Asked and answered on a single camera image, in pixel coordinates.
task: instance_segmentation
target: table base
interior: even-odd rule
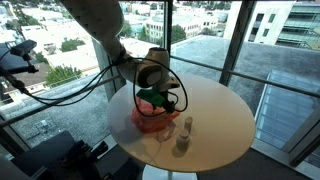
[[[170,172],[146,165],[142,175],[143,180],[197,180],[196,173]]]

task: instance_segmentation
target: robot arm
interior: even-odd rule
[[[151,48],[146,59],[138,61],[130,57],[121,45],[118,34],[121,32],[124,17],[117,0],[61,0],[74,19],[104,48],[117,65],[120,74],[127,80],[135,81],[141,88],[152,90],[163,96],[167,103],[168,90],[180,86],[175,78],[169,77],[170,58],[166,49]],[[165,108],[173,112],[174,107]]]

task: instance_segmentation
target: round white table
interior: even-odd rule
[[[110,101],[110,133],[127,153],[148,164],[143,179],[197,179],[196,172],[237,160],[253,142],[254,117],[236,93],[200,76],[182,74],[179,77],[188,93],[188,109],[160,132],[143,134],[131,122],[132,84],[121,88]],[[182,88],[170,91],[179,96],[177,107],[182,109],[185,105]],[[188,116],[193,118],[191,141],[188,150],[181,152],[176,148],[176,137]]]

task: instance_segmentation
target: city view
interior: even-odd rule
[[[119,38],[131,56],[144,57],[149,48],[164,46],[163,2],[119,3],[125,20]],[[223,68],[230,40],[238,33],[234,29],[240,6],[240,1],[174,1],[171,55]],[[90,82],[103,68],[101,62],[107,61],[99,59],[97,42],[59,1],[1,1],[0,26],[0,56],[25,40],[37,42],[30,55],[39,72],[14,75],[37,96],[73,93]],[[261,1],[255,5],[235,71],[319,94],[319,57],[320,1]],[[22,60],[7,54],[0,65],[11,59]],[[178,74],[191,73],[214,81],[219,81],[221,75],[220,71],[175,58],[171,58],[170,68]],[[229,88],[254,113],[256,137],[279,149],[320,104],[319,98],[289,90],[275,98],[272,92],[278,91],[276,87],[236,76]],[[6,120],[42,106],[3,77],[0,93],[0,112]],[[31,147],[63,130],[71,132],[76,140],[95,145],[109,134],[107,108],[107,91],[100,86],[78,103],[48,108],[14,123],[12,128]],[[274,109],[281,109],[282,114]],[[297,118],[286,122],[286,117]],[[318,148],[307,160],[319,167],[319,155]]]

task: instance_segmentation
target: green object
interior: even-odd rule
[[[158,107],[162,107],[163,102],[166,101],[164,97],[152,89],[140,89],[137,96]]]

